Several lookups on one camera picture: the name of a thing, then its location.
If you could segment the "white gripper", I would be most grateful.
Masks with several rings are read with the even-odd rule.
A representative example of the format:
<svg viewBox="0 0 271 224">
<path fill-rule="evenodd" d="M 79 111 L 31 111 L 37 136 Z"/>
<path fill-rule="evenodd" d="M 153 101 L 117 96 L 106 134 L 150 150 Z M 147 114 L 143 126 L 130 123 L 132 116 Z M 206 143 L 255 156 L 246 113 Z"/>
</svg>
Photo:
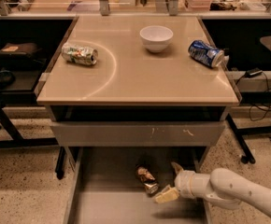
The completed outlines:
<svg viewBox="0 0 271 224">
<path fill-rule="evenodd" d="M 177 175 L 174 181 L 175 186 L 167 185 L 157 193 L 153 198 L 156 203 L 172 202 L 179 197 L 179 194 L 188 199 L 205 198 L 211 192 L 210 175 L 184 170 L 174 161 L 171 162 L 171 165 Z"/>
</svg>

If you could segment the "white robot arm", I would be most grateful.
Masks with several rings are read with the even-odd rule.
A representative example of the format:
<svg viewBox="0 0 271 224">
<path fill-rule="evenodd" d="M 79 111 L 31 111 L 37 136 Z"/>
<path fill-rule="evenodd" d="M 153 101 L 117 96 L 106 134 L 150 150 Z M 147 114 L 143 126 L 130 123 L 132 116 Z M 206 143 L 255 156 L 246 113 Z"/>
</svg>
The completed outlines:
<svg viewBox="0 0 271 224">
<path fill-rule="evenodd" d="M 157 193 L 156 203 L 172 202 L 179 197 L 200 198 L 220 208 L 235 210 L 244 202 L 271 218 L 271 189 L 225 168 L 200 174 L 185 170 L 173 161 L 171 165 L 176 173 L 174 187 L 167 185 Z"/>
</svg>

